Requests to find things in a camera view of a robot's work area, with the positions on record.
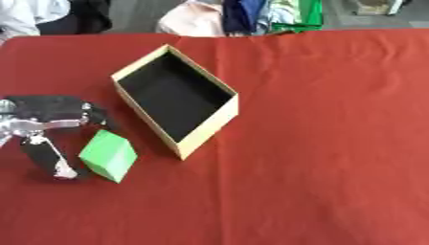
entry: white cloth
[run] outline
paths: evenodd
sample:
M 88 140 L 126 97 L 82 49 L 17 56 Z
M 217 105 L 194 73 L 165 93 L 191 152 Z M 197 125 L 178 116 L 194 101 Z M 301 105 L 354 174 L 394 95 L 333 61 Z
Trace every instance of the white cloth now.
M 225 36 L 221 23 L 221 5 L 189 0 L 162 17 L 156 30 L 187 36 Z
M 0 0 L 0 45 L 14 36 L 40 35 L 37 24 L 58 20 L 69 11 L 69 0 Z

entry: robotic arm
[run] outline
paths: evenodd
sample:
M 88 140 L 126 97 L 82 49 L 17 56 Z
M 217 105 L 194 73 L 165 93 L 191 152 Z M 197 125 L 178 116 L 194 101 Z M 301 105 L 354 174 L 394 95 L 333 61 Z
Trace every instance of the robotic arm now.
M 80 127 L 89 123 L 113 128 L 105 110 L 69 96 L 7 96 L 0 100 L 0 148 L 13 136 L 41 168 L 59 179 L 76 179 L 87 170 L 72 168 L 45 130 Z

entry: table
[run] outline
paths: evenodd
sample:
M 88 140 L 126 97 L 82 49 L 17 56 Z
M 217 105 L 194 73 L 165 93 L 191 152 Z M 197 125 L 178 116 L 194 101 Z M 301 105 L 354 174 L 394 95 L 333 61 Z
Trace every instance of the table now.
M 180 162 L 109 75 L 169 43 L 239 92 L 240 114 Z M 119 185 L 56 182 L 0 149 L 8 245 L 429 243 L 429 31 L 249 38 L 21 37 L 0 95 L 67 94 L 109 109 L 140 154 Z M 97 128 L 53 133 L 77 154 Z

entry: clothing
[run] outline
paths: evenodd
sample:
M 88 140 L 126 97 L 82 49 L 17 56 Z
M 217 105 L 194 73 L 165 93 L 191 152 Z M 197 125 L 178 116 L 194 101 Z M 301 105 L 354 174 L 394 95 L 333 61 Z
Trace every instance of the clothing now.
M 273 23 L 296 24 L 302 21 L 299 0 L 267 0 L 254 34 L 266 34 Z
M 225 33 L 254 33 L 265 0 L 225 0 L 223 2 L 223 31 Z
M 159 33 L 187 36 L 225 36 L 221 20 L 220 5 L 190 0 L 169 11 L 156 29 Z
M 73 0 L 72 11 L 79 19 L 79 33 L 101 33 L 112 28 L 111 0 Z
M 37 24 L 56 21 L 70 11 L 68 0 L 0 0 L 0 45 L 19 35 L 40 35 Z
M 71 11 L 56 21 L 38 24 L 40 34 L 77 34 L 79 33 L 79 18 Z

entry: fabric cloth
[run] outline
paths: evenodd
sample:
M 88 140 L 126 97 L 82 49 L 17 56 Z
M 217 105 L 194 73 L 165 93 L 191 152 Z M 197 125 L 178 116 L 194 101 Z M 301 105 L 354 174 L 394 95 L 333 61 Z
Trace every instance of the fabric cloth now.
M 80 34 L 101 33 L 112 28 L 111 0 L 73 0 L 72 4 L 79 19 Z
M 68 0 L 0 0 L 0 45 L 18 35 L 40 35 L 37 24 L 69 13 Z
M 71 12 L 56 21 L 36 26 L 40 34 L 77 34 L 79 33 L 79 18 Z
M 239 115 L 185 162 L 109 78 L 166 43 L 239 93 Z M 0 49 L 0 96 L 99 103 L 139 159 L 119 185 L 56 182 L 7 143 L 1 242 L 429 244 L 428 62 L 429 30 L 14 38 Z M 96 130 L 50 136 L 73 157 Z
M 224 0 L 222 25 L 225 33 L 254 33 L 265 0 Z
M 269 33 L 272 23 L 295 24 L 301 21 L 299 0 L 267 0 L 260 11 L 254 34 Z
M 162 17 L 158 22 L 157 32 L 187 36 L 225 36 L 221 21 L 221 5 L 191 0 Z

